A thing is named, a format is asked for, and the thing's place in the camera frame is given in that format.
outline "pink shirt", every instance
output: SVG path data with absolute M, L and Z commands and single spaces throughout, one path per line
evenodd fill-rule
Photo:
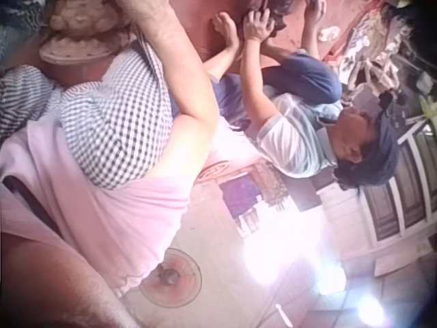
M 77 250 L 116 292 L 139 285 L 180 228 L 192 187 L 184 179 L 143 178 L 116 190 L 95 187 L 69 152 L 54 115 L 10 137 L 0 149 L 0 178 L 23 181 Z M 41 241 L 35 217 L 10 206 L 3 232 Z

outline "window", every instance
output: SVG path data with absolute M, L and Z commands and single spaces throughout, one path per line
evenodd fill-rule
M 365 196 L 370 207 L 376 239 L 382 241 L 399 234 L 399 221 L 390 186 L 369 187 Z
M 431 210 L 437 210 L 437 139 L 431 124 L 426 124 L 415 136 L 427 177 Z
M 395 179 L 401 197 L 405 228 L 409 228 L 425 219 L 425 202 L 419 172 L 408 143 L 402 145 L 399 155 Z

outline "strap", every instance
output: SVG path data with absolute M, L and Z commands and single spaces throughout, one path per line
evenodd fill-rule
M 3 179 L 3 184 L 9 189 L 11 193 L 17 192 L 26 201 L 30 207 L 32 213 L 41 220 L 46 226 L 48 226 L 54 233 L 62 238 L 61 232 L 56 223 L 52 220 L 45 208 L 36 199 L 33 193 L 15 176 L 6 176 Z

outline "ear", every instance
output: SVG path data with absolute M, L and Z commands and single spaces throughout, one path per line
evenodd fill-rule
M 353 164 L 359 164 L 363 160 L 361 151 L 359 148 L 351 148 L 349 154 L 347 155 L 347 160 Z

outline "hair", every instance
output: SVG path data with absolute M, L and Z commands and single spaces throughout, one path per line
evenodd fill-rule
M 359 164 L 339 161 L 334 170 L 334 177 L 342 190 L 356 189 L 360 194 L 361 187 L 383 185 L 395 175 L 399 162 L 396 133 L 385 110 L 374 122 L 378 136 L 373 142 L 361 147 L 363 160 Z

